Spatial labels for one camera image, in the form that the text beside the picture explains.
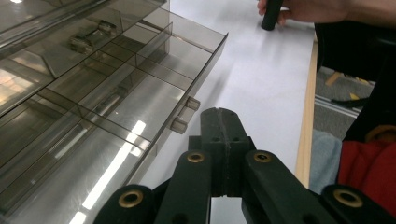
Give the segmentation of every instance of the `white tabletop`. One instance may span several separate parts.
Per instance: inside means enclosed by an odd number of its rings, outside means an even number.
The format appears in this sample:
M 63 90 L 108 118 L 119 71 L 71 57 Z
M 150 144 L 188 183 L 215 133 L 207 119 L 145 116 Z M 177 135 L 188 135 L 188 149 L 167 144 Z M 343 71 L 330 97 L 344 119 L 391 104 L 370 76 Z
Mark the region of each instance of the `white tabletop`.
M 260 25 L 255 0 L 171 0 L 171 11 L 222 34 L 224 51 L 195 99 L 201 102 L 184 134 L 172 133 L 140 182 L 155 188 L 172 176 L 200 114 L 223 107 L 238 114 L 257 149 L 275 153 L 294 172 L 314 40 L 311 24 L 288 21 L 272 32 Z M 244 223 L 240 200 L 213 200 L 212 223 Z

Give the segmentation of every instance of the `finger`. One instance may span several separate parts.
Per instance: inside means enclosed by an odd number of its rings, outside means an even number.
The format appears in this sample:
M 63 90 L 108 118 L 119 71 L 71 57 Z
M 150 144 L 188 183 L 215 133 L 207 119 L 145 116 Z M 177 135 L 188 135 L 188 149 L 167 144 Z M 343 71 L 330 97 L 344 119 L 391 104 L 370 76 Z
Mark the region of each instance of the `finger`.
M 260 9 L 259 10 L 259 15 L 261 15 L 261 16 L 264 15 L 266 11 L 267 11 L 267 8 Z
M 286 24 L 286 20 L 291 19 L 290 10 L 282 10 L 277 17 L 277 23 L 281 26 Z
M 266 7 L 267 7 L 267 0 L 260 0 L 257 3 L 257 8 L 258 9 L 263 9 L 263 8 L 266 8 Z
M 284 21 L 293 19 L 293 14 L 291 10 L 281 10 L 279 16 L 281 16 Z

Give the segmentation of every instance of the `floor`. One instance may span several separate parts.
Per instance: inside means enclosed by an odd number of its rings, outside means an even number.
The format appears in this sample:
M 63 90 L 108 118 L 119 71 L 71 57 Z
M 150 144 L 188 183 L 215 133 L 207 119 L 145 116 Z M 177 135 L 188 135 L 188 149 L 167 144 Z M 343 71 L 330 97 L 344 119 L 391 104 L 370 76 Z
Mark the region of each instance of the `floor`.
M 315 92 L 317 97 L 314 108 L 314 129 L 343 139 L 347 129 L 359 114 L 360 108 L 345 109 L 329 101 L 368 97 L 373 86 L 374 83 L 344 74 L 335 74 L 332 69 L 320 68 Z

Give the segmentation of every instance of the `human hand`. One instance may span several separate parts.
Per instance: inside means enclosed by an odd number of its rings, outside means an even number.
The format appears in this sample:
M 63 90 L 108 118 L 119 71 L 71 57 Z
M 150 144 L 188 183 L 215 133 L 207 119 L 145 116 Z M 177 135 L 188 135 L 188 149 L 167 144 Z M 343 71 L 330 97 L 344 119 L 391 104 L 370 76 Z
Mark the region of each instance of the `human hand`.
M 263 15 L 267 9 L 268 0 L 260 0 L 257 4 L 259 14 Z M 336 22 L 347 17 L 351 8 L 349 0 L 283 0 L 277 23 L 284 25 L 286 20 L 308 22 Z

